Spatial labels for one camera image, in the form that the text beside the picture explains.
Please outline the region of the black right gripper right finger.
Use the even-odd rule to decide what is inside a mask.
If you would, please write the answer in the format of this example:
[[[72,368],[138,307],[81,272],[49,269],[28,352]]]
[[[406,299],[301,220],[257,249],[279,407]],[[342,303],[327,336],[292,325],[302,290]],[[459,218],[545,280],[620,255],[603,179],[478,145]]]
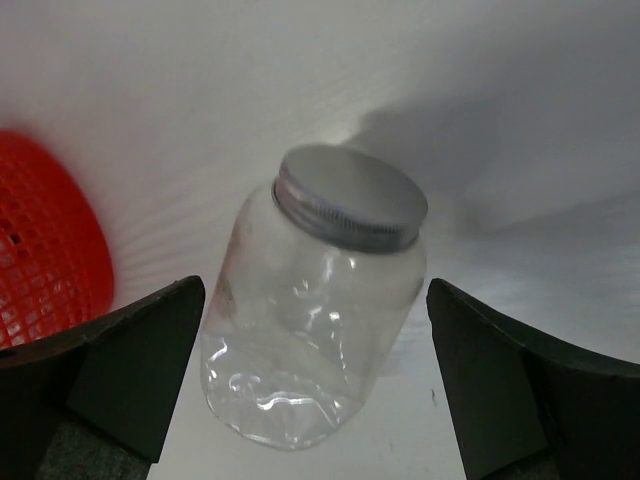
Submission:
[[[639,476],[639,367],[508,317],[451,283],[426,306],[465,475],[532,457],[561,479]]]

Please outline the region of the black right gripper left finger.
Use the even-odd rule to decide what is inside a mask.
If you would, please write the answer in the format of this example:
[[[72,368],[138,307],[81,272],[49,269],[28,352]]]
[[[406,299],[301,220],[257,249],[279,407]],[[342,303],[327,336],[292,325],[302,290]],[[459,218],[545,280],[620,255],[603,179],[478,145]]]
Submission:
[[[205,303],[188,276],[1,352],[4,479],[144,479],[160,459]]]

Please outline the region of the red mesh plastic bin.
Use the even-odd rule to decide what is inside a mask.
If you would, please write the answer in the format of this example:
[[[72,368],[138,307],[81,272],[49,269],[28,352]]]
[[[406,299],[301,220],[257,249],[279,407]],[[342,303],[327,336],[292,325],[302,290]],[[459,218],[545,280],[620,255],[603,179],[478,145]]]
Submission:
[[[107,314],[115,279],[97,217],[55,157],[1,132],[1,347]]]

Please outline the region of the clear wide-mouth plastic jar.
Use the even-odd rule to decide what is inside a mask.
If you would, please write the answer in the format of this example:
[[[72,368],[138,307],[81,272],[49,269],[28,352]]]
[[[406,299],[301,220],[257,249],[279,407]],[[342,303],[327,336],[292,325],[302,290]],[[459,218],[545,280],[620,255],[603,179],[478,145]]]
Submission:
[[[427,212],[420,187],[382,160],[289,150],[236,216],[202,326],[212,413],[288,451],[354,417],[423,287]]]

